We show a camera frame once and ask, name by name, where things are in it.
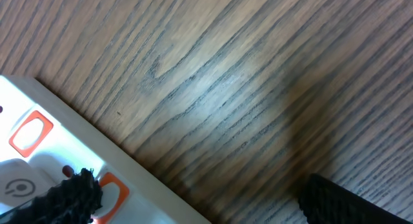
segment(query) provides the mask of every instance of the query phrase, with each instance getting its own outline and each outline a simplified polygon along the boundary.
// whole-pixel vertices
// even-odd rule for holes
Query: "dark hole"
[[[71,178],[74,174],[74,170],[71,166],[66,165],[62,168],[62,173],[67,177],[67,178]]]

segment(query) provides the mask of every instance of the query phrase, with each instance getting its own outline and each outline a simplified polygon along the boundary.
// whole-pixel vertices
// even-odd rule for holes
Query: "orange rounded square outline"
[[[107,215],[103,216],[102,218],[95,219],[97,224],[106,224],[106,223],[108,223],[129,195],[129,188],[124,183],[122,183],[122,181],[120,179],[115,177],[110,172],[106,173],[100,179],[99,185],[101,187],[103,187],[103,186],[105,186],[105,185],[107,185],[111,182],[115,183],[119,187],[119,197],[116,201],[116,204],[115,204],[114,208]]]
[[[27,124],[30,121],[33,121],[34,119],[40,119],[43,122],[43,129],[42,132],[39,136],[39,139],[29,148],[27,149],[20,149],[16,145],[14,145],[14,138],[17,135],[17,133],[20,131],[20,129]],[[9,139],[8,143],[16,150],[20,155],[22,155],[24,158],[27,158],[30,156],[33,151],[36,149],[37,146],[44,140],[44,138],[47,136],[47,134],[53,129],[53,123],[51,123],[46,117],[44,117],[39,111],[33,111],[27,118],[26,120],[20,125],[20,127],[14,132],[13,136]]]

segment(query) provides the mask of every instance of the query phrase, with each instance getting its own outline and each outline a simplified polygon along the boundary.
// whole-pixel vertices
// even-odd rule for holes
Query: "wood grain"
[[[0,0],[0,73],[213,223],[305,223],[312,172],[413,221],[412,54],[413,0]]]

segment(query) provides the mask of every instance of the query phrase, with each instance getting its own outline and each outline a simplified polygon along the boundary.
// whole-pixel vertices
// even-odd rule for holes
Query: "circular logo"
[[[29,179],[13,179],[6,185],[6,195],[11,194],[15,198],[30,196],[36,190],[36,186]]]

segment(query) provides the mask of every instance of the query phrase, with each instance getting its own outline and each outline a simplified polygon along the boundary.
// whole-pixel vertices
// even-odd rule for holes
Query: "gray logo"
[[[15,198],[23,198],[32,195],[35,190],[36,186],[29,179],[13,179],[7,183],[5,194],[12,194]]]

